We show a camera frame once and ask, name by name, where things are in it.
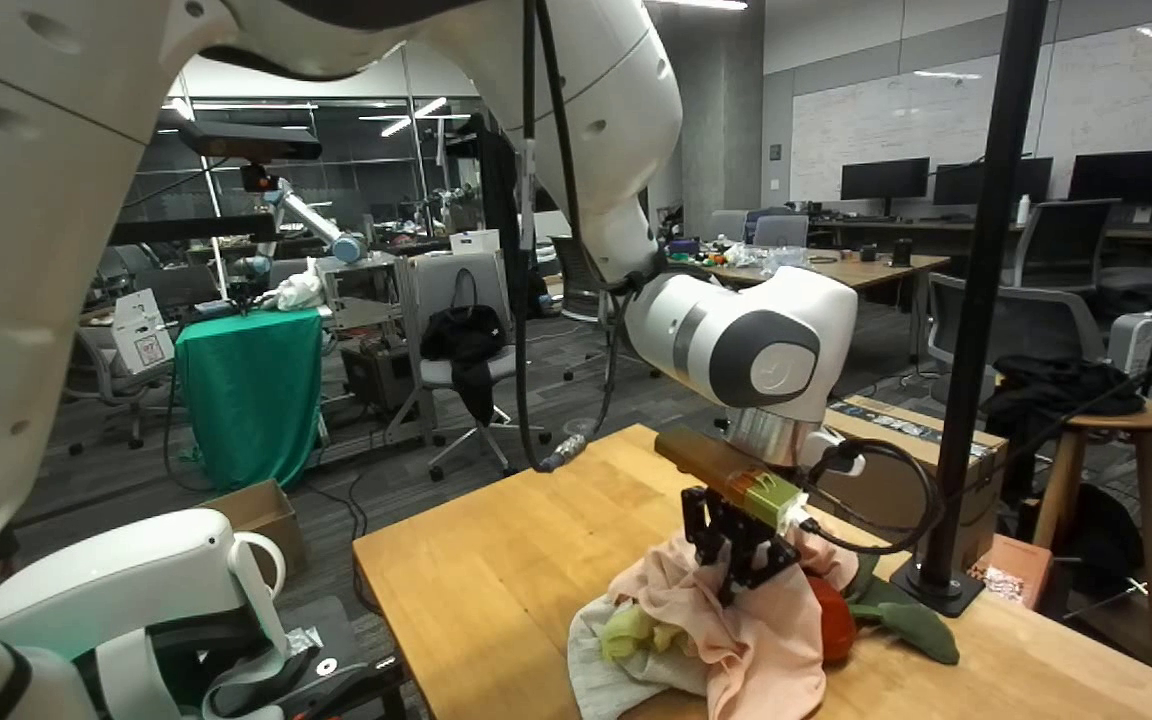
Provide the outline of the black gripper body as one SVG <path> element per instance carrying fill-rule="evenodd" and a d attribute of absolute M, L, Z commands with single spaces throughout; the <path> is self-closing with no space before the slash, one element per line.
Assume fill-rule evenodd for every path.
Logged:
<path fill-rule="evenodd" d="M 732 510 L 711 489 L 686 489 L 680 511 L 686 540 L 698 549 L 698 560 L 720 572 L 720 595 L 761 590 L 766 579 L 796 563 L 796 549 L 780 531 Z"/>

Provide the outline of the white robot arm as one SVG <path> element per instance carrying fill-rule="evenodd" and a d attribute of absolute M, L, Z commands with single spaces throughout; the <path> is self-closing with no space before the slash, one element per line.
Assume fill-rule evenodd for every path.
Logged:
<path fill-rule="evenodd" d="M 0 0 L 0 529 L 38 486 L 84 297 L 175 78 L 207 58 L 346 85 L 403 44 L 456 65 L 537 162 L 644 360 L 776 426 L 788 463 L 825 455 L 847 288 L 780 274 L 693 330 L 700 288 L 648 260 L 642 191 L 686 123 L 651 0 Z M 59 655 L 0 641 L 0 714 L 82 720 L 94 700 Z"/>

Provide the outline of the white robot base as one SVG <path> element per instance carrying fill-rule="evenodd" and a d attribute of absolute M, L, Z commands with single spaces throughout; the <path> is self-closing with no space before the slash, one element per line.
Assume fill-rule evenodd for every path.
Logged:
<path fill-rule="evenodd" d="M 290 630 L 286 549 L 183 510 L 59 549 L 0 586 L 0 641 L 72 667 L 100 720 L 403 720 L 400 672 Z"/>

